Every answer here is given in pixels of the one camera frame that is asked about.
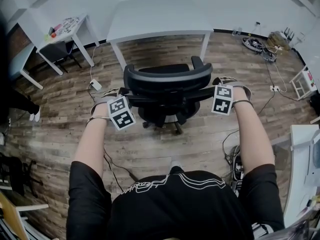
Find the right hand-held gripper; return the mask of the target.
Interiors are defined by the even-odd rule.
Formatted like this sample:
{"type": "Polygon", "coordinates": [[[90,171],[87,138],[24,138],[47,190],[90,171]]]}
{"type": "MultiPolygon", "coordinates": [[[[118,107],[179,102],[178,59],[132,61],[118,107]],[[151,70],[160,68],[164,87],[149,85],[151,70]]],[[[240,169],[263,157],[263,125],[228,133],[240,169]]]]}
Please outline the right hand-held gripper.
{"type": "Polygon", "coordinates": [[[237,80],[233,77],[216,77],[212,85],[214,86],[213,104],[211,112],[223,116],[230,114],[234,101],[233,88],[237,85],[237,80]]]}

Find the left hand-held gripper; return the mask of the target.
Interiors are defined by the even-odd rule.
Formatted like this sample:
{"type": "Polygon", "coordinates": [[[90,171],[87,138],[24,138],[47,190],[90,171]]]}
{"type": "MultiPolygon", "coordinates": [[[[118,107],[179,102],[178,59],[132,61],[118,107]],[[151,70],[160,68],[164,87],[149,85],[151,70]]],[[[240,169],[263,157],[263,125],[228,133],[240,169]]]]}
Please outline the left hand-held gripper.
{"type": "Polygon", "coordinates": [[[104,92],[101,97],[103,102],[107,104],[109,119],[118,131],[136,123],[128,97],[131,97],[131,90],[125,87],[110,89],[104,92]]]}

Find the person's right hand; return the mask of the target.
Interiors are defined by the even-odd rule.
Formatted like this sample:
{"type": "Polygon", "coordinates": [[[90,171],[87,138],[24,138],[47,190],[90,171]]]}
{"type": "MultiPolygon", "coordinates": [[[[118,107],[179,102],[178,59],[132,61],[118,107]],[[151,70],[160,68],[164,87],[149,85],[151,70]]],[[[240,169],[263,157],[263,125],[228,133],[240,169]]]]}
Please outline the person's right hand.
{"type": "Polygon", "coordinates": [[[248,103],[252,105],[251,102],[252,92],[246,86],[235,85],[233,86],[233,102],[234,107],[238,103],[248,103]]]}

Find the person's left hand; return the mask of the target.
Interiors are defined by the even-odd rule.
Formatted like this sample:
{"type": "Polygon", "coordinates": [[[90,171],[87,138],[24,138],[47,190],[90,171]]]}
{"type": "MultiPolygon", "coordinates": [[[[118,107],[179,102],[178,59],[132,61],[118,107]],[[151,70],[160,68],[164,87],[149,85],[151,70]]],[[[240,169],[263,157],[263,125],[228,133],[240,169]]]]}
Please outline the person's left hand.
{"type": "Polygon", "coordinates": [[[108,104],[106,102],[95,104],[90,111],[92,117],[109,117],[108,104]]]}

